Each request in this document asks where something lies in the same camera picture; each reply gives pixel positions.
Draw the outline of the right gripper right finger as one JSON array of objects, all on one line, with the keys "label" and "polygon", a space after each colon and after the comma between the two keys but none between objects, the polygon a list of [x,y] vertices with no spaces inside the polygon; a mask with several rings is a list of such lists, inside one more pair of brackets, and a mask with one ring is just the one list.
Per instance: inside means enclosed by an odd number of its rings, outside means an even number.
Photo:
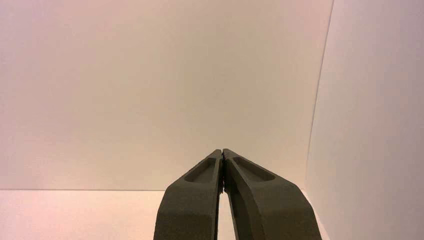
[{"label": "right gripper right finger", "polygon": [[300,188],[223,149],[224,190],[238,240],[320,240],[314,210]]}]

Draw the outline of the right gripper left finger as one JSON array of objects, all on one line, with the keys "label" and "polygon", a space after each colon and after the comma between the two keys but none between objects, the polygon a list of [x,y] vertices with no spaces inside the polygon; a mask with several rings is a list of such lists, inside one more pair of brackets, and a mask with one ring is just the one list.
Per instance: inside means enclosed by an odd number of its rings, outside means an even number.
[{"label": "right gripper left finger", "polygon": [[214,150],[167,187],[159,205],[155,240],[215,240],[218,237],[223,155]]}]

